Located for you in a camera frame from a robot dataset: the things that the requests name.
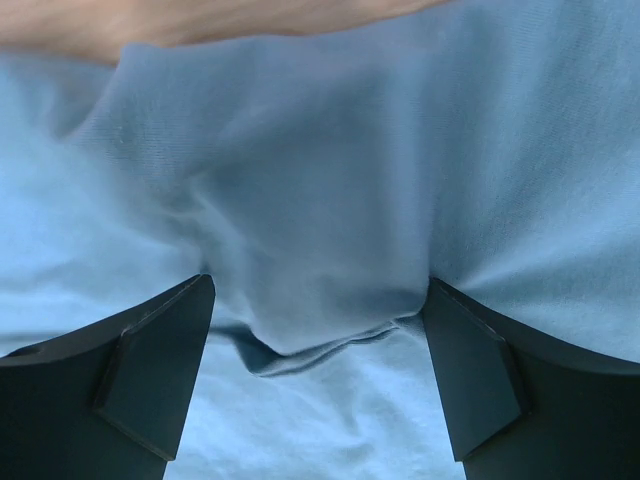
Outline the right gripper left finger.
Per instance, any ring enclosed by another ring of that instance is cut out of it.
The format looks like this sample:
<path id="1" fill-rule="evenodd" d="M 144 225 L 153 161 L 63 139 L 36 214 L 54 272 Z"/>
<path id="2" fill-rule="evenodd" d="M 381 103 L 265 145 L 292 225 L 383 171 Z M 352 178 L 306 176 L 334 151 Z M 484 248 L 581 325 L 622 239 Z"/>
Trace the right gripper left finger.
<path id="1" fill-rule="evenodd" d="M 1 360 L 5 479 L 160 479 L 176 458 L 215 299 L 194 276 Z"/>

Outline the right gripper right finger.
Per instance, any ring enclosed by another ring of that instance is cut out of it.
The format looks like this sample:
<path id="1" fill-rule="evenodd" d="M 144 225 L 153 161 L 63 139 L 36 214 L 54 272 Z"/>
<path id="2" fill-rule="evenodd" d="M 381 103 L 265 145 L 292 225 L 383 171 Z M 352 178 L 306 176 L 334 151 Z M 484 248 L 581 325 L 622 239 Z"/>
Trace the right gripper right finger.
<path id="1" fill-rule="evenodd" d="M 639 366 L 430 281 L 422 320 L 468 479 L 638 480 Z"/>

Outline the blue-grey t shirt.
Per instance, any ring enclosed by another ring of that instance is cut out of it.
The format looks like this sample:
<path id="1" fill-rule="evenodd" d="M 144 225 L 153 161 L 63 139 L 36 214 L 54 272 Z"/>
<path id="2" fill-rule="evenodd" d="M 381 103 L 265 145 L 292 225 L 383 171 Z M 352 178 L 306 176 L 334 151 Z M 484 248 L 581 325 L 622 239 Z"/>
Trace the blue-grey t shirt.
<path id="1" fill-rule="evenodd" d="M 171 479 L 459 479 L 438 277 L 639 357 L 639 5 L 454 1 L 116 66 L 1 53 L 1 348 L 197 274 Z"/>

